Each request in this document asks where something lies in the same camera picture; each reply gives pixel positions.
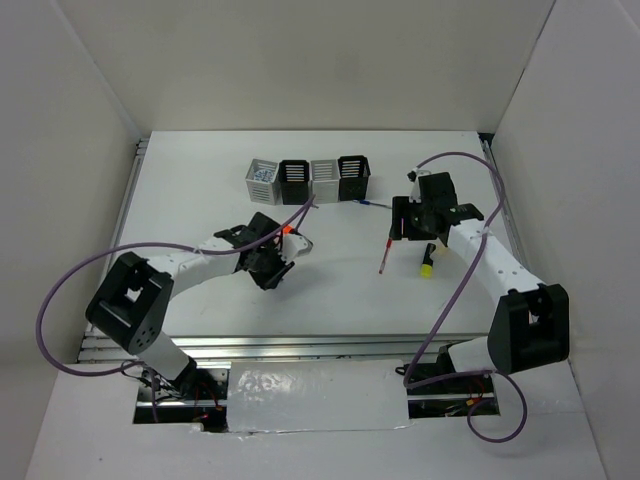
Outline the blue patterned tape roll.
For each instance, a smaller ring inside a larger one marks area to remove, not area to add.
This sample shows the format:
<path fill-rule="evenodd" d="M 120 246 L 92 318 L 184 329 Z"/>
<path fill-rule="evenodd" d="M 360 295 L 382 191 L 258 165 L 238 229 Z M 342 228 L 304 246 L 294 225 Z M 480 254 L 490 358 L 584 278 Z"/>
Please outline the blue patterned tape roll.
<path fill-rule="evenodd" d="M 274 171 L 267 168 L 258 169 L 254 172 L 253 180 L 263 183 L 271 183 L 274 179 Z"/>

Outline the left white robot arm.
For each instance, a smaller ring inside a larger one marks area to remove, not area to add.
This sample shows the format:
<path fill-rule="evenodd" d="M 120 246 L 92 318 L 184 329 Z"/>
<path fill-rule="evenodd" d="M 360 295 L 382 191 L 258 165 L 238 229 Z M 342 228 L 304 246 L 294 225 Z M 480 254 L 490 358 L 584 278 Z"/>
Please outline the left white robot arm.
<path fill-rule="evenodd" d="M 90 301 L 86 317 L 128 354 L 151 368 L 176 399 L 192 399 L 213 377 L 163 333 L 172 298 L 217 277 L 246 272 L 272 290 L 308 254 L 312 242 L 258 212 L 249 224 L 213 234 L 199 246 L 143 258 L 118 257 Z"/>

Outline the blue ballpoint pen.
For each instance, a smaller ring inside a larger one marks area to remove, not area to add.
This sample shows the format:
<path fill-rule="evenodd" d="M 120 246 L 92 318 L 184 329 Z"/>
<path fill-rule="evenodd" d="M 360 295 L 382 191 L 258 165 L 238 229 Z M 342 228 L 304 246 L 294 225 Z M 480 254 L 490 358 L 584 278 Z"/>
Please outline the blue ballpoint pen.
<path fill-rule="evenodd" d="M 373 206 L 373 207 L 377 207 L 377 208 L 383 208 L 383 209 L 387 209 L 387 210 L 391 210 L 392 206 L 388 205 L 388 204 L 383 204 L 383 203 L 379 203 L 379 202 L 372 202 L 370 200 L 352 200 L 353 203 L 356 204 L 360 204 L 360 205 L 365 205 L 365 206 Z"/>

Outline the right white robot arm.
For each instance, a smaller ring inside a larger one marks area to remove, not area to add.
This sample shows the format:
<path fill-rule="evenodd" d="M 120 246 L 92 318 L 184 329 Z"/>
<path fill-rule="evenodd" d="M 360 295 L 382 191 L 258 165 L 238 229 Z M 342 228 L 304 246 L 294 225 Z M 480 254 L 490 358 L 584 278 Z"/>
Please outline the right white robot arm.
<path fill-rule="evenodd" d="M 409 174 L 411 194 L 392 200 L 393 240 L 440 240 L 488 292 L 495 313 L 487 336 L 450 346 L 436 369 L 448 392 L 460 391 L 471 371 L 518 373 L 562 362 L 569 356 L 569 297 L 519 263 L 491 233 L 483 214 L 460 204 L 448 173 Z"/>

